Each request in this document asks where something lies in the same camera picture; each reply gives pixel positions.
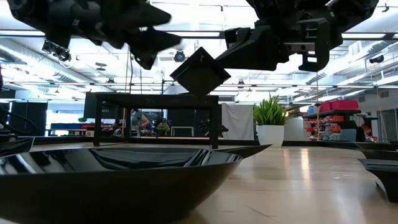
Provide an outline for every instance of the person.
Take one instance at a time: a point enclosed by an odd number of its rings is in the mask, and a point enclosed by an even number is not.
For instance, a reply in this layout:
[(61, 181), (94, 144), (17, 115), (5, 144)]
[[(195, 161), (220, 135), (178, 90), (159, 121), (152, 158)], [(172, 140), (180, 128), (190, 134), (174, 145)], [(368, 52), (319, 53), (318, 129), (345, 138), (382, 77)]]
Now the person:
[(148, 124), (149, 120), (142, 114), (141, 110), (131, 110), (131, 129), (137, 133), (137, 137), (140, 136), (140, 129), (146, 127)]

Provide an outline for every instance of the security camera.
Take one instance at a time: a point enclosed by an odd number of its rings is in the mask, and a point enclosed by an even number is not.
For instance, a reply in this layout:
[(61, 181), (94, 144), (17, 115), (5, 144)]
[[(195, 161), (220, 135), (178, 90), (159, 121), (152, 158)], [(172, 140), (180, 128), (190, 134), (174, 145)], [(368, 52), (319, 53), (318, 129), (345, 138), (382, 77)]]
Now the security camera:
[(383, 61), (384, 61), (384, 56), (383, 55), (380, 55), (378, 57), (369, 59), (370, 63), (381, 63)]
[(184, 51), (178, 50), (177, 53), (175, 53), (175, 55), (174, 55), (174, 61), (175, 62), (183, 62), (183, 61), (185, 61)]

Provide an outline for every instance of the ceiling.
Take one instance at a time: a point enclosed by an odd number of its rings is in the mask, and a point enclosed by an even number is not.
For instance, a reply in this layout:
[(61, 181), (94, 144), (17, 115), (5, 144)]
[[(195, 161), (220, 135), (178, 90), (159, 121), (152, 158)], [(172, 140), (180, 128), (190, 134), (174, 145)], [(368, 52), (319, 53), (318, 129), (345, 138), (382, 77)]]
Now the ceiling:
[[(211, 31), (226, 30), (234, 27), (253, 27), (257, 20), (254, 10), (244, 0), (158, 0), (150, 1), (152, 5), (171, 13), (172, 20), (157, 29), (167, 31)], [(372, 18), (364, 21), (350, 32), (396, 32), (398, 24), (398, 1), (380, 0)], [(7, 2), (0, 0), (0, 30), (33, 30), (33, 28), (12, 18)], [(42, 51), (44, 38), (42, 37), (16, 37), (0, 39), (0, 50), (13, 52), (14, 56), (23, 54), (28, 57), (27, 65), (3, 65), (7, 70), (4, 81), (7, 88), (15, 90), (28, 90), (42, 98), (84, 98), (86, 91), (119, 91), (124, 92), (129, 87), (126, 83), (146, 83), (147, 85), (133, 85), (132, 93), (160, 94), (162, 79), (172, 80), (169, 75), (181, 64), (172, 60), (177, 50), (183, 50), (186, 56), (194, 53), (198, 47), (203, 47), (212, 57), (217, 57), (226, 50), (224, 40), (219, 39), (183, 39), (182, 43), (172, 49), (167, 49), (158, 54), (152, 70), (141, 69), (140, 66), (127, 58), (128, 47), (114, 49), (109, 44), (95, 46), (86, 39), (72, 39), (70, 53), (72, 61), (59, 63), (55, 57), (46, 55)], [(311, 101), (317, 97), (314, 85), (318, 80), (320, 88), (319, 98), (333, 96), (352, 96), (359, 91), (346, 86), (371, 86), (383, 78), (389, 78), (381, 85), (395, 84), (395, 64), (398, 52), (394, 41), (388, 43), (381, 41), (345, 41), (341, 46), (330, 53), (330, 63), (325, 69), (316, 73), (298, 70), (302, 63), (301, 56), (292, 55), (290, 61), (278, 64), (277, 70), (227, 70), (232, 76), (226, 85), (216, 89), (212, 94), (233, 95), (234, 101), (257, 102), (269, 94), (280, 95), (286, 102)], [(370, 57), (384, 54), (385, 61), (382, 65), (366, 63)], [(104, 70), (98, 71), (98, 63), (106, 65)], [(72, 85), (73, 83), (106, 83), (112, 79), (116, 84), (110, 86), (97, 85)], [(244, 86), (237, 86), (239, 81)], [(64, 82), (71, 85), (38, 85), (23, 82)], [(163, 90), (165, 93), (179, 93), (182, 87), (172, 82), (166, 82)]]

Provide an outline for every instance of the glossy black surface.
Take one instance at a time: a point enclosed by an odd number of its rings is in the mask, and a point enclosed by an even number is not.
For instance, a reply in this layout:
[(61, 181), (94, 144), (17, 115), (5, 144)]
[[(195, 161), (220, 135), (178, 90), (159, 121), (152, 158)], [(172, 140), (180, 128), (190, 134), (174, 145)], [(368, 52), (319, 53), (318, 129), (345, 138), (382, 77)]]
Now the glossy black surface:
[(9, 156), (22, 152), (29, 152), (33, 146), (35, 138), (20, 139), (0, 144), (0, 157)]
[(0, 158), (0, 217), (17, 223), (168, 223), (210, 196), (242, 157), (113, 148)]
[(364, 168), (381, 181), (390, 202), (398, 203), (398, 161), (358, 159)]
[(271, 145), (237, 147), (237, 148), (233, 148), (233, 149), (219, 149), (219, 150), (217, 150), (217, 152), (232, 153), (232, 154), (240, 155), (243, 159), (245, 159), (247, 157), (254, 156), (259, 152), (262, 152), (269, 146), (271, 146)]
[(367, 159), (398, 161), (397, 151), (382, 151), (382, 150), (370, 150), (370, 149), (358, 149), (358, 150), (361, 151)]

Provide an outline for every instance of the black box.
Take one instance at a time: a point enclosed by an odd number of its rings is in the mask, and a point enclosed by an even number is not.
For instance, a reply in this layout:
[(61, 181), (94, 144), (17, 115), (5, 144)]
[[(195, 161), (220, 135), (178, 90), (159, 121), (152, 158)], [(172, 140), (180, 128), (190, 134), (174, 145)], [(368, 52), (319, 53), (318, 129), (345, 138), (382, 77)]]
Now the black box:
[(170, 76), (198, 98), (206, 96), (231, 78), (203, 47), (193, 53)]

